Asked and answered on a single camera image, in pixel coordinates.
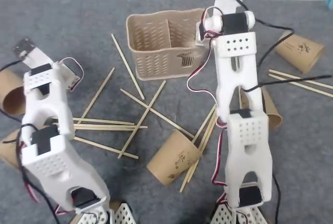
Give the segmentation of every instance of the wooden chopstick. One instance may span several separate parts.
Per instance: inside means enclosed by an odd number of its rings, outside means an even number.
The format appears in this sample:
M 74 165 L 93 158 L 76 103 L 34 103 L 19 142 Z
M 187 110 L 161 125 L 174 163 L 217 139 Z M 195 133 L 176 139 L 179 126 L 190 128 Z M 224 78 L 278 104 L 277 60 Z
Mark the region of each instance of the wooden chopstick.
M 148 105 L 146 105 L 145 103 L 141 102 L 139 99 L 137 99 L 136 97 L 134 97 L 133 95 L 131 95 L 130 93 L 128 93 L 127 91 L 120 89 L 122 93 L 124 93 L 126 96 L 130 97 L 131 99 L 133 99 L 135 102 L 137 102 L 138 104 L 141 104 L 143 107 L 148 108 Z M 160 118 L 162 118 L 164 121 L 168 122 L 169 124 L 171 124 L 172 126 L 174 126 L 176 129 L 180 130 L 181 132 L 185 133 L 186 135 L 188 135 L 191 138 L 194 138 L 194 135 L 192 135 L 190 132 L 188 132 L 187 130 L 185 130 L 184 128 L 180 127 L 179 125 L 177 125 L 176 123 L 174 123 L 173 121 L 171 121 L 170 119 L 168 119 L 166 116 L 162 115 L 161 113 L 159 113 L 158 111 L 154 110 L 153 108 L 150 108 L 150 111 L 152 113 L 154 113 L 156 116 L 159 116 Z
M 297 76 L 294 76 L 294 75 L 291 75 L 291 74 L 288 74 L 288 73 L 279 72 L 279 71 L 275 71 L 275 70 L 272 70 L 272 69 L 269 69 L 269 72 L 275 73 L 275 74 L 278 74 L 278 75 L 281 75 L 281 76 L 284 76 L 284 77 L 289 77 L 289 78 L 296 78 L 296 79 L 300 78 L 300 77 L 297 77 Z M 327 85 L 327 84 L 323 84 L 323 83 L 312 81 L 312 80 L 304 81 L 304 82 L 310 83 L 310 84 L 313 84 L 313 85 L 317 85 L 317 86 L 321 86 L 321 87 L 325 87 L 325 88 L 333 90 L 333 86 L 332 85 Z
M 104 150 L 108 150 L 108 151 L 111 151 L 111 152 L 114 152 L 114 153 L 120 154 L 120 152 L 121 152 L 120 150 L 117 150 L 117 149 L 114 149 L 114 148 L 111 148 L 111 147 L 107 147 L 105 145 L 102 145 L 102 144 L 99 144 L 99 143 L 96 143 L 96 142 L 91 142 L 91 141 L 83 139 L 81 137 L 74 137 L 74 140 L 79 141 L 79 142 L 83 142 L 83 143 L 86 143 L 86 144 L 89 144 L 89 145 L 92 145 L 92 146 L 95 146 L 95 147 L 98 147 L 98 148 L 101 148 L 101 149 L 104 149 Z M 128 156 L 128 157 L 131 157 L 131 158 L 134 158 L 134 159 L 139 159 L 139 157 L 137 155 L 132 155 L 132 154 L 129 154 L 127 152 L 124 152 L 124 155 Z
M 137 83 L 137 81 L 136 81 L 136 79 L 135 79 L 135 77 L 134 77 L 134 75 L 133 75 L 133 72 L 131 71 L 131 68 L 130 68 L 128 62 L 126 61 L 126 58 L 125 58 L 125 56 L 124 56 L 124 53 L 122 52 L 122 50 L 121 50 L 121 48 L 120 48 L 120 46 L 119 46 L 119 44 L 118 44 L 118 41 L 116 40 L 116 37 L 114 36 L 113 33 L 111 33 L 111 37 L 112 37 L 112 39 L 113 39 L 114 44 L 116 45 L 116 48 L 117 48 L 117 50 L 118 50 L 118 52 L 119 52 L 119 54 L 120 54 L 120 57 L 122 58 L 122 60 L 123 60 L 123 62 L 124 62 L 124 64 L 125 64 L 125 66 L 126 66 L 128 72 L 129 72 L 129 74 L 130 74 L 130 76 L 131 76 L 131 78 L 132 78 L 132 80 L 133 80 L 133 83 L 134 83 L 134 85 L 135 85 L 137 91 L 138 91 L 139 94 L 140 94 L 141 99 L 142 99 L 142 100 L 145 100 L 145 96 L 144 96 L 144 94 L 142 93 L 142 91 L 141 91 L 141 89 L 140 89 L 140 87 L 139 87 L 139 84 Z
M 135 129 L 133 130 L 132 134 L 130 135 L 130 137 L 128 138 L 128 140 L 126 141 L 124 147 L 121 150 L 121 153 L 118 155 L 118 159 L 121 158 L 121 156 L 123 155 L 123 153 L 125 152 L 126 148 L 129 146 L 130 142 L 132 141 L 134 135 L 136 134 L 136 132 L 138 131 L 140 125 L 142 124 L 142 122 L 144 121 L 145 117 L 147 116 L 150 108 L 152 107 L 152 105 L 154 104 L 155 100 L 157 99 L 158 95 L 161 93 L 163 87 L 165 85 L 165 80 L 162 82 L 162 84 L 160 85 L 160 87 L 158 88 L 157 92 L 155 93 L 155 95 L 153 96 L 150 104 L 148 105 L 148 108 L 145 110 L 144 114 L 142 115 L 142 117 L 140 118 L 139 122 L 137 123 Z
M 279 76 L 276 76 L 276 75 L 273 75 L 273 74 L 269 74 L 269 76 L 270 76 L 270 77 L 273 77 L 273 78 L 275 78 L 275 79 L 277 79 L 277 80 L 281 80 L 281 81 L 286 80 L 286 79 L 283 78 L 283 77 L 279 77 Z M 315 93 L 319 93 L 319 94 L 322 94 L 322 95 L 325 95 L 325 96 L 328 96 L 328 97 L 333 98 L 333 94 L 331 94 L 331 93 L 327 93 L 327 92 L 322 91 L 322 90 L 318 90 L 318 89 L 312 88 L 312 87 L 310 87 L 310 86 L 306 86 L 306 85 L 303 85 L 303 84 L 300 84 L 300 83 L 297 83 L 297 82 L 289 82 L 289 84 L 296 85 L 296 86 L 302 87 L 302 88 L 304 88 L 304 89 L 311 90 L 311 91 L 313 91 L 313 92 L 315 92 Z

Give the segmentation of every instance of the paper cup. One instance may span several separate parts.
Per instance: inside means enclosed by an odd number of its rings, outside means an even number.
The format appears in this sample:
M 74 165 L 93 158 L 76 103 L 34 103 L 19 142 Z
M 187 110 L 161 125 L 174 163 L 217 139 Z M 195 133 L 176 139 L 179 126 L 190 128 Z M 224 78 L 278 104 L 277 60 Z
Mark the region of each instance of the paper cup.
M 282 124 L 283 119 L 282 116 L 278 113 L 274 102 L 272 101 L 270 95 L 268 94 L 264 86 L 261 87 L 261 91 L 265 100 L 266 114 L 269 119 L 269 127 L 271 131 L 274 131 Z M 249 107 L 249 100 L 243 90 L 240 91 L 240 100 L 243 109 Z
M 288 31 L 285 32 L 281 38 L 285 37 L 288 33 Z M 323 50 L 323 45 L 296 34 L 275 47 L 275 51 L 279 55 L 284 57 L 302 73 L 307 73 L 314 66 Z
M 23 81 L 9 69 L 0 72 L 0 107 L 10 115 L 25 112 Z
M 175 130 L 148 163 L 149 171 L 164 185 L 172 183 L 190 168 L 201 152 L 181 132 Z

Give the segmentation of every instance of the red wire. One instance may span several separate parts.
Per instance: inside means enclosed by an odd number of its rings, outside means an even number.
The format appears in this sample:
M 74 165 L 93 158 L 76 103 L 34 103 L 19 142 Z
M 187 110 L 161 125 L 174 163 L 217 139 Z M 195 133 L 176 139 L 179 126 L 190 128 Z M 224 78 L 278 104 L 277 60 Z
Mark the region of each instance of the red wire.
M 219 142 L 217 145 L 216 166 L 215 166 L 215 171 L 212 176 L 212 183 L 215 185 L 227 186 L 227 184 L 224 182 L 216 181 L 216 177 L 219 173 L 220 165 L 221 165 L 221 150 L 222 150 L 223 132 L 224 132 L 224 129 L 220 133 Z

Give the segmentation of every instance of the perforated basket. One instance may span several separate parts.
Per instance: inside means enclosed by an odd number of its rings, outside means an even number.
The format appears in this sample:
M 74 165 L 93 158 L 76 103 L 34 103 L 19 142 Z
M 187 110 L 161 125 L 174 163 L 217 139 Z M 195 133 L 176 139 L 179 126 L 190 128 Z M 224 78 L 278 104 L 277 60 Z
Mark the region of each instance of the perforated basket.
M 161 11 L 127 18 L 127 41 L 140 80 L 188 76 L 202 63 L 208 50 L 195 46 L 202 12 Z

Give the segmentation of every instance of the perforated bracket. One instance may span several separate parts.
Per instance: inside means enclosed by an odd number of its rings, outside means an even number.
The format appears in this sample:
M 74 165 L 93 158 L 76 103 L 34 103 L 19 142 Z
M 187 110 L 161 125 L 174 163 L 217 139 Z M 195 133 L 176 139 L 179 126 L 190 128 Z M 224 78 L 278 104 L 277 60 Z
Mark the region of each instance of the perforated bracket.
M 257 207 L 242 208 L 237 212 L 231 212 L 225 205 L 217 207 L 210 224 L 267 224 L 264 216 Z M 238 218 L 238 222 L 232 222 L 233 217 Z
M 113 224 L 113 210 L 109 210 L 108 214 L 102 207 L 89 210 L 83 213 L 78 224 Z
M 257 53 L 255 33 L 238 33 L 217 38 L 216 46 L 219 58 L 245 56 Z
M 47 70 L 45 72 L 38 73 L 36 75 L 31 75 L 31 76 L 27 77 L 27 79 L 25 80 L 27 82 L 27 84 L 24 87 L 24 89 L 26 91 L 28 91 L 28 90 L 32 90 L 36 87 L 39 87 L 41 85 L 51 83 L 53 80 L 53 75 L 54 75 L 54 72 L 52 69 Z
M 229 154 L 225 166 L 225 191 L 231 208 L 259 206 L 272 197 L 272 155 L 268 146 L 268 117 L 251 111 L 251 117 L 231 114 L 228 118 Z M 254 172 L 258 182 L 243 184 L 245 175 Z M 246 198 L 241 199 L 241 188 Z

